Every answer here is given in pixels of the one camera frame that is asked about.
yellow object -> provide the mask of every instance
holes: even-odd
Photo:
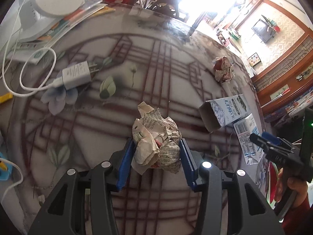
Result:
[[[5,101],[10,100],[12,98],[13,98],[12,93],[7,93],[3,96],[0,96],[0,103],[4,103]]]
[[[4,170],[4,171],[7,171],[7,166],[5,165],[4,162],[1,162],[0,161],[0,169]]]
[[[95,16],[99,16],[99,15],[103,15],[103,14],[106,14],[106,13],[109,13],[109,12],[113,12],[113,11],[115,11],[114,8],[105,6],[103,9],[100,9],[97,12],[95,12],[94,14],[91,14],[89,16],[89,18],[92,18],[92,17],[95,17]]]

picture frame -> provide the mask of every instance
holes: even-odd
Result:
[[[251,67],[257,65],[261,62],[261,59],[257,53],[254,53],[252,56],[248,58],[249,64]]]

wallpaper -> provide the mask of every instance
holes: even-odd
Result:
[[[302,60],[313,49],[313,39],[308,36],[306,39],[292,51],[283,61],[271,69],[259,80],[254,82],[257,92],[266,88],[269,84],[273,83],[284,73],[294,67],[300,60]]]
[[[263,43],[251,29],[262,18],[261,15],[274,20],[281,29],[267,43]],[[257,53],[261,59],[261,62],[253,67],[258,74],[276,61],[304,34],[304,31],[295,22],[266,3],[260,4],[238,32],[241,35],[238,42],[246,55],[250,57]]]

silver screw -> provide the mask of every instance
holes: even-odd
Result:
[[[204,168],[209,169],[209,168],[212,167],[212,164],[211,164],[210,162],[203,162],[203,163],[202,163],[202,166],[203,166]]]
[[[69,169],[69,170],[67,171],[67,174],[71,176],[71,175],[74,175],[75,172],[76,172],[75,169]]]
[[[101,166],[102,166],[103,168],[108,168],[108,167],[111,166],[111,163],[108,162],[108,161],[105,161],[105,162],[101,163]]]
[[[239,176],[244,176],[246,174],[246,172],[243,169],[239,169],[239,170],[237,170],[237,174]]]

crumpled paper ball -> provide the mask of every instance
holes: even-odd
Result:
[[[179,141],[182,138],[177,124],[170,117],[163,118],[160,109],[154,109],[144,101],[138,105],[141,119],[136,119],[132,135],[137,148],[131,163],[142,175],[149,168],[161,168],[178,173],[180,161]]]
[[[228,82],[235,76],[233,65],[227,57],[217,58],[213,68],[217,82]]]

